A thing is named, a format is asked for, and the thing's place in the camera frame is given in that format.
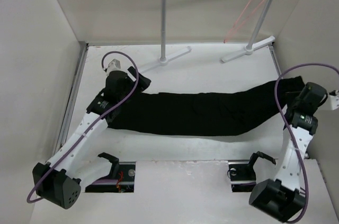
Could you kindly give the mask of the black trousers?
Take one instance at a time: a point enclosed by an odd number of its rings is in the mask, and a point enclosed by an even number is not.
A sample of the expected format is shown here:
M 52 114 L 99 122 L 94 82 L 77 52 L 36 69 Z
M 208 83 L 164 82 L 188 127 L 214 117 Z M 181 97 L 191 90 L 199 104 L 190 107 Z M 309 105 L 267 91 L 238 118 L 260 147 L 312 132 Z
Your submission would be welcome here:
M 238 136 L 278 114 L 304 88 L 302 77 L 237 93 L 141 93 L 126 101 L 109 128 L 165 136 Z

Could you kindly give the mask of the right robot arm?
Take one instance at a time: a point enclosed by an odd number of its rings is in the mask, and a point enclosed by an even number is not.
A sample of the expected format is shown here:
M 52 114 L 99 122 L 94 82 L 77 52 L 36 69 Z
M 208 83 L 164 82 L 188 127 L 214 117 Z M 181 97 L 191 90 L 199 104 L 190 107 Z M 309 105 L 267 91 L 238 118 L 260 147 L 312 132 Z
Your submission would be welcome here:
M 308 203 L 301 195 L 300 177 L 307 147 L 318 127 L 314 114 L 326 98 L 322 86 L 309 82 L 288 104 L 283 116 L 282 150 L 273 177 L 257 183 L 250 194 L 251 206 L 281 223 L 290 223 Z

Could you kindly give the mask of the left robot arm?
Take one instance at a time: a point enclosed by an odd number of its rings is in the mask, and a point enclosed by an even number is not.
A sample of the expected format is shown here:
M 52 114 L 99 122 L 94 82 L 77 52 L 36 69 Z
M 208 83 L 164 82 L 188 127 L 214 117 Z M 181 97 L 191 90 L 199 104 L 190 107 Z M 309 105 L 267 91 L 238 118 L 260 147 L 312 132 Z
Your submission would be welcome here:
M 32 176 L 33 190 L 39 199 L 69 209 L 80 192 L 101 177 L 107 181 L 119 175 L 118 158 L 101 153 L 96 159 L 82 165 L 93 139 L 98 137 L 121 111 L 123 103 L 134 94 L 142 93 L 151 80 L 129 67 L 127 72 L 110 71 L 102 89 L 86 109 L 79 126 L 67 142 L 46 163 L 37 163 Z

